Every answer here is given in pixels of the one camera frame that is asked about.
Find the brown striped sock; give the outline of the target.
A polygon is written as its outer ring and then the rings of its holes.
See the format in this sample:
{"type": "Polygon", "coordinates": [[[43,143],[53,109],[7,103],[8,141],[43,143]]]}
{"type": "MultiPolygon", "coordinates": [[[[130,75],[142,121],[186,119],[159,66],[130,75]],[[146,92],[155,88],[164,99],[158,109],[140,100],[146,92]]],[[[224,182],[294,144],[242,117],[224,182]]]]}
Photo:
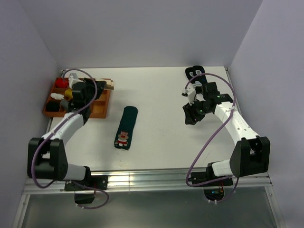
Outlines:
{"type": "Polygon", "coordinates": [[[114,81],[111,79],[105,80],[105,90],[114,90],[114,81]]]}

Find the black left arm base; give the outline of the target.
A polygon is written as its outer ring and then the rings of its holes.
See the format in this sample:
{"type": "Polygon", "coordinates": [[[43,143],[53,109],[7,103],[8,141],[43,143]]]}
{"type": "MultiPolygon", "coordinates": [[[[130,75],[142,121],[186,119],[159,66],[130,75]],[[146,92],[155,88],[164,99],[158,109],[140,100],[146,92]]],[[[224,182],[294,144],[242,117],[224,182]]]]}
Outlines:
{"type": "Polygon", "coordinates": [[[94,175],[89,182],[70,180],[66,181],[64,191],[74,192],[74,202],[78,207],[84,209],[97,209],[105,206],[109,201],[107,190],[108,176],[94,175]],[[106,196],[105,202],[99,206],[89,207],[96,198],[97,193],[102,193],[106,196]]]}

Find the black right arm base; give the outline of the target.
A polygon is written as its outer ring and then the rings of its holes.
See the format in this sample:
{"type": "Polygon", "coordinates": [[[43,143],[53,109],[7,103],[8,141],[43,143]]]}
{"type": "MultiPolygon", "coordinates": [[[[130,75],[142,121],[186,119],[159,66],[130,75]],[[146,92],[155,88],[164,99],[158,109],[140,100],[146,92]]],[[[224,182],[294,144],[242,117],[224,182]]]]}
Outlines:
{"type": "Polygon", "coordinates": [[[225,178],[210,182],[220,178],[222,177],[217,177],[214,174],[208,173],[207,171],[201,171],[191,172],[188,181],[192,185],[200,184],[200,187],[203,188],[204,196],[207,198],[207,200],[219,201],[224,199],[224,187],[233,185],[232,178],[225,178]]]}

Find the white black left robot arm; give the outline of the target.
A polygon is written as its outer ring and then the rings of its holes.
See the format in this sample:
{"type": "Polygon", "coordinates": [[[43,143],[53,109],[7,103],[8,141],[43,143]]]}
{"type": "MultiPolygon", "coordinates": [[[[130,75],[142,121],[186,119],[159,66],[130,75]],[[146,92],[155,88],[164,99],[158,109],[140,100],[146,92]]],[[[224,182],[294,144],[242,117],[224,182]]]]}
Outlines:
{"type": "Polygon", "coordinates": [[[105,85],[105,81],[88,78],[73,84],[72,99],[63,101],[66,106],[63,119],[47,134],[29,141],[27,175],[30,178],[75,181],[82,190],[92,186],[90,168],[70,164],[65,146],[74,133],[88,121],[93,101],[101,96],[105,85]]]}

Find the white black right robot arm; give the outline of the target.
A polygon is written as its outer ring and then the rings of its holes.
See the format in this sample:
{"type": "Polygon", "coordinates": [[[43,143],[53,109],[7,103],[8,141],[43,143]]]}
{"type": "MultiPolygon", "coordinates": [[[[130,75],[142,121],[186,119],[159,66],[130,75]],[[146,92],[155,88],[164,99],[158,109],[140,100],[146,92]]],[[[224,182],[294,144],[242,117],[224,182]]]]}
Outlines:
{"type": "Polygon", "coordinates": [[[221,94],[215,82],[202,87],[203,100],[196,99],[193,88],[184,89],[182,95],[188,98],[183,106],[185,124],[195,125],[207,114],[214,114],[227,129],[235,148],[230,159],[209,164],[206,181],[216,185],[223,176],[237,178],[265,173],[269,167],[270,140],[261,137],[244,120],[229,94],[221,94]]]}

